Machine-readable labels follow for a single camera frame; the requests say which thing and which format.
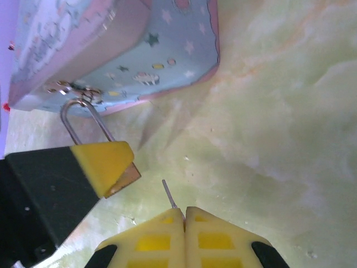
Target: star pattern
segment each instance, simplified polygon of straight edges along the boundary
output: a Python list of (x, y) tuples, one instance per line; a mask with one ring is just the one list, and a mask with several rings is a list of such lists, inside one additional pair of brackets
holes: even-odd
[(193, 71), (188, 70), (187, 72), (184, 73), (184, 75), (185, 75), (185, 77), (190, 78), (190, 77), (194, 76), (195, 73)]
[(145, 42), (148, 43), (150, 47), (153, 47), (155, 44), (159, 44), (158, 34), (153, 35), (152, 33), (149, 33), (149, 37), (145, 40)]
[(194, 43), (192, 41), (186, 40), (185, 50), (187, 51), (187, 53), (189, 53), (189, 55), (191, 55), (192, 52), (195, 50)]
[(171, 14), (168, 10), (162, 9), (162, 19), (164, 21), (166, 21), (167, 24), (170, 24), (170, 22), (172, 21), (172, 17)]
[(202, 32), (202, 34), (204, 34), (204, 35), (206, 34), (206, 27), (203, 23), (199, 24), (199, 29)]

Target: metal wire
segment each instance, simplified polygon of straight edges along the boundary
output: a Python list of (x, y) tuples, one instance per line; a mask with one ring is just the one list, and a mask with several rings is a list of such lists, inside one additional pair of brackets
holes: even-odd
[(106, 127), (105, 123), (102, 120), (102, 117), (100, 116), (100, 114), (97, 112), (97, 110), (93, 107), (93, 105), (90, 104), (90, 102), (88, 102), (87, 100), (84, 99), (80, 99), (80, 98), (76, 98), (76, 99), (71, 99), (69, 101), (67, 101), (61, 108), (61, 112), (60, 112), (60, 116), (61, 116), (61, 120), (62, 123), (65, 125), (65, 127), (68, 130), (69, 135), (71, 136), (72, 140), (74, 141), (74, 143), (76, 145), (78, 144), (82, 144), (82, 142), (80, 141), (80, 138), (77, 136), (76, 132), (74, 131), (74, 129), (72, 128), (72, 125), (70, 124), (70, 122), (68, 121), (67, 118), (67, 113), (68, 110), (74, 106), (74, 105), (81, 105), (86, 107), (89, 112), (91, 113), (91, 115), (93, 116), (94, 120), (96, 121), (96, 123), (98, 124), (98, 126), (102, 129), (103, 133), (105, 134), (105, 136), (107, 137), (108, 141), (115, 141), (115, 138), (113, 137), (113, 135), (111, 134), (111, 132), (108, 130), (108, 128)]

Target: marble surface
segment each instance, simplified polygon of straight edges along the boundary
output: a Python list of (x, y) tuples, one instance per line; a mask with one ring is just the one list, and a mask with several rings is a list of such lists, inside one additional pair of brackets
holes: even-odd
[[(266, 237), (291, 267), (355, 267), (357, 1), (221, 0), (210, 81), (105, 117), (142, 178), (102, 200), (37, 267), (83, 267), (98, 243), (196, 205)], [(104, 141), (72, 118), (84, 142)], [(71, 145), (57, 114), (12, 111), (7, 152)]]

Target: white star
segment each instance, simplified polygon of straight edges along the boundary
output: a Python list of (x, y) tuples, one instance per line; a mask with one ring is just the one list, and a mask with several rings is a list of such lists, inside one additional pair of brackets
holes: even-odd
[(195, 73), (193, 71), (188, 70), (187, 72), (184, 73), (184, 75), (185, 75), (185, 77), (190, 78), (190, 77), (194, 76)]
[(205, 25), (204, 25), (203, 23), (200, 23), (199, 25), (200, 25), (200, 27), (199, 27), (200, 31), (205, 35), (205, 34), (206, 34), (206, 27), (205, 27)]
[(171, 14), (168, 10), (162, 9), (162, 19), (166, 21), (167, 24), (170, 24), (172, 21)]
[(187, 40), (185, 50), (187, 51), (187, 53), (189, 53), (189, 55), (191, 55), (192, 51), (195, 50), (194, 43), (192, 41)]
[(113, 73), (106, 73), (104, 74), (106, 77), (111, 78), (111, 80), (114, 80), (115, 74)]

